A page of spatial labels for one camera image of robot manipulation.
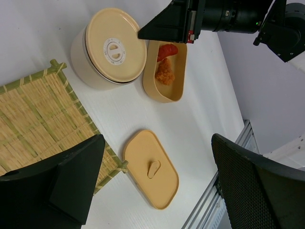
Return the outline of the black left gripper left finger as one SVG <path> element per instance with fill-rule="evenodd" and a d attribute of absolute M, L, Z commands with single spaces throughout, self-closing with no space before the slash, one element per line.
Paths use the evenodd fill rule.
<path fill-rule="evenodd" d="M 0 177 L 2 229 L 80 229 L 86 224 L 105 140 L 74 147 Z"/>

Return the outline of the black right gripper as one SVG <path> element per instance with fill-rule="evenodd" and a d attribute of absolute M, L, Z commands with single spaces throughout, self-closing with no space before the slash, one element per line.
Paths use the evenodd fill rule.
<path fill-rule="evenodd" d="M 201 33 L 202 21 L 201 0 L 172 0 L 164 10 L 138 31 L 138 38 L 194 43 Z"/>

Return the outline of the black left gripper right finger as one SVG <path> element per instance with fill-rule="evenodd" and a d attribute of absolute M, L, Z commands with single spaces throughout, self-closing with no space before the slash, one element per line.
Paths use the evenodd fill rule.
<path fill-rule="evenodd" d="M 303 229 L 305 173 L 213 134 L 221 196 L 233 229 Z"/>

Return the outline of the red sausage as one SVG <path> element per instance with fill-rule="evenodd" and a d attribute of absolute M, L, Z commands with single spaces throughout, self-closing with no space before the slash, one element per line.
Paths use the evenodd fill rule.
<path fill-rule="evenodd" d="M 159 47 L 157 62 L 162 61 L 168 56 L 173 56 L 178 53 L 178 48 L 173 44 L 165 44 Z"/>

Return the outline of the beige oblong lunch box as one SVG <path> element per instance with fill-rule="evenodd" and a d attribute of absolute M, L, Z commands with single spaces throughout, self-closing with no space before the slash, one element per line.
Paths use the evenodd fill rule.
<path fill-rule="evenodd" d="M 146 94 L 160 103 L 179 101 L 183 95 L 186 59 L 184 43 L 149 41 L 142 80 Z"/>

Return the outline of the round beige lid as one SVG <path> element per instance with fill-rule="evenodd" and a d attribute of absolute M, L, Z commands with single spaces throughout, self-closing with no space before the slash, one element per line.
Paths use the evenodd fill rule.
<path fill-rule="evenodd" d="M 147 48 L 138 39 L 139 26 L 126 12 L 105 8 L 97 12 L 85 31 L 85 47 L 95 69 L 116 83 L 134 81 L 143 71 Z"/>

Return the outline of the beige oblong lunch box lid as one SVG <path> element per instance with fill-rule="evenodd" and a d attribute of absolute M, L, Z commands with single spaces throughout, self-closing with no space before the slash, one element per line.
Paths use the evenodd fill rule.
<path fill-rule="evenodd" d="M 141 130 L 126 143 L 122 157 L 138 189 L 152 207 L 166 209 L 179 188 L 178 173 L 156 134 Z"/>

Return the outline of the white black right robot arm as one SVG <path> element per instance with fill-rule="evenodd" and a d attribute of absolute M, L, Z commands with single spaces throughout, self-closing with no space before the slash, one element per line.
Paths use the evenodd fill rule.
<path fill-rule="evenodd" d="M 305 6 L 285 0 L 172 0 L 138 38 L 194 43 L 201 31 L 257 33 L 283 62 L 305 70 Z"/>

